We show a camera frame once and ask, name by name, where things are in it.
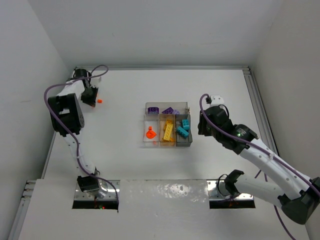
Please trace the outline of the teal 2x4 lego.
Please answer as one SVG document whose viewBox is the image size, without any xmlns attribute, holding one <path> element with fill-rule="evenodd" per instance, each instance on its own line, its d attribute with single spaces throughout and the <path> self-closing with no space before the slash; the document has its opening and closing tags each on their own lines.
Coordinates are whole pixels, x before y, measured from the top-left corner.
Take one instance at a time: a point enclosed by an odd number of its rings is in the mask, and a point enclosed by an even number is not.
<svg viewBox="0 0 320 240">
<path fill-rule="evenodd" d="M 176 132 L 183 138 L 188 138 L 189 136 L 189 132 L 187 130 L 185 130 L 183 127 L 179 126 L 177 129 L 176 129 Z"/>
</svg>

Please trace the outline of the purple printed lego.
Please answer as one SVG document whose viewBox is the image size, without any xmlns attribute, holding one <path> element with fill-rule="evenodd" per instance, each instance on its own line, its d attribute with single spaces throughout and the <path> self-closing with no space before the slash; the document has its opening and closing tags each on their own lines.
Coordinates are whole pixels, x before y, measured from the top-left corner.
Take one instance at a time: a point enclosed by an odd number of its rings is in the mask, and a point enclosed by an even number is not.
<svg viewBox="0 0 320 240">
<path fill-rule="evenodd" d="M 147 108 L 148 115 L 158 115 L 160 113 L 160 109 L 157 106 L 151 106 Z"/>
</svg>

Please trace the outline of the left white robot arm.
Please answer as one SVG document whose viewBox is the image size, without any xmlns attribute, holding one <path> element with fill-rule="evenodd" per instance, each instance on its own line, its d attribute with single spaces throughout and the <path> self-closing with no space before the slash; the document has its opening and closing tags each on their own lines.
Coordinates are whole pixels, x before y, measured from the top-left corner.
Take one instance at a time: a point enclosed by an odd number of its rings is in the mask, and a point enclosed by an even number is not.
<svg viewBox="0 0 320 240">
<path fill-rule="evenodd" d="M 56 96 L 49 97 L 47 103 L 57 116 L 57 118 L 50 116 L 53 129 L 63 137 L 75 161 L 78 170 L 77 184 L 80 190 L 93 194 L 100 189 L 99 180 L 95 178 L 99 172 L 95 165 L 84 157 L 81 144 L 77 143 L 82 138 L 81 130 L 85 126 L 81 104 L 93 108 L 96 106 L 98 83 L 101 79 L 91 80 L 91 76 L 92 74 L 86 69 L 76 69 L 73 77 L 86 79 L 75 83 L 68 80 L 68 85 Z"/>
</svg>

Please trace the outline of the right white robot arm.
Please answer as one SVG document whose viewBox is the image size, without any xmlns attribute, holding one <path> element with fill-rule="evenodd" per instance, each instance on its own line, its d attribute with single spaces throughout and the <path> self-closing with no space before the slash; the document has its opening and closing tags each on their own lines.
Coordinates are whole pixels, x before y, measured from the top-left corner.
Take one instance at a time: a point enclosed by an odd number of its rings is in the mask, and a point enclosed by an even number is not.
<svg viewBox="0 0 320 240">
<path fill-rule="evenodd" d="M 233 170 L 217 184 L 222 195 L 251 194 L 279 207 L 293 222 L 304 225 L 320 203 L 320 179 L 311 178 L 281 159 L 257 134 L 243 124 L 233 124 L 219 106 L 200 110 L 198 134 L 212 136 L 228 150 L 248 160 L 271 178 L 257 180 Z"/>
</svg>

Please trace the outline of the purple slope lego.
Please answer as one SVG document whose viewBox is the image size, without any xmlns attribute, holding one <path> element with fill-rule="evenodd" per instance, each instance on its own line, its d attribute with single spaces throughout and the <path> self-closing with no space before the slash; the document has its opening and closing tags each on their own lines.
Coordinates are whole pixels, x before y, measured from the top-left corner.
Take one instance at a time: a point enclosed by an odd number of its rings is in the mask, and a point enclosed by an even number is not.
<svg viewBox="0 0 320 240">
<path fill-rule="evenodd" d="M 163 110 L 161 113 L 165 115 L 175 114 L 175 110 L 172 107 L 168 107 L 165 110 Z"/>
</svg>

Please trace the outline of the teal round lego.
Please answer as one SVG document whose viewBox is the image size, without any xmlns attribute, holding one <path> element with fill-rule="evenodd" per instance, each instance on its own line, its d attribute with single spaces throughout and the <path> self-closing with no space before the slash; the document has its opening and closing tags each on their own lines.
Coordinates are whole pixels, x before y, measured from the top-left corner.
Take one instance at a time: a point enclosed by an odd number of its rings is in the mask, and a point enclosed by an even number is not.
<svg viewBox="0 0 320 240">
<path fill-rule="evenodd" d="M 182 123 L 182 128 L 185 130 L 185 131 L 189 131 L 190 130 L 190 121 L 188 119 L 183 119 L 181 121 Z"/>
</svg>

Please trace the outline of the long yellow lego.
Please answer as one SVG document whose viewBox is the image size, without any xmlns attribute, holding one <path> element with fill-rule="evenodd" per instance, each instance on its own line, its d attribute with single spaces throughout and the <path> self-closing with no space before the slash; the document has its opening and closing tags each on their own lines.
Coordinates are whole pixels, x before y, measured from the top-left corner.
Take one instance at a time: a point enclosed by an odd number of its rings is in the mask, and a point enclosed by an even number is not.
<svg viewBox="0 0 320 240">
<path fill-rule="evenodd" d="M 163 141 L 164 142 L 173 142 L 173 137 L 172 137 L 172 132 L 173 132 L 173 124 L 168 123 L 166 125 L 166 128 L 164 130 L 164 135 L 163 135 Z"/>
</svg>

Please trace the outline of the orange lego cluster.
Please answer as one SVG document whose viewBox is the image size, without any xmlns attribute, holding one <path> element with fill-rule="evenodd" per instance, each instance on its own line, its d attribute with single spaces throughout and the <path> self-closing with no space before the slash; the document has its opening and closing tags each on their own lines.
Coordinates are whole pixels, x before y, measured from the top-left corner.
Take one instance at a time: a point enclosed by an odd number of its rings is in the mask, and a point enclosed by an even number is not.
<svg viewBox="0 0 320 240">
<path fill-rule="evenodd" d="M 146 131 L 145 136 L 148 139 L 153 139 L 153 138 L 155 138 L 157 136 L 156 132 L 153 131 L 153 127 L 152 126 L 148 127 L 148 130 Z"/>
</svg>

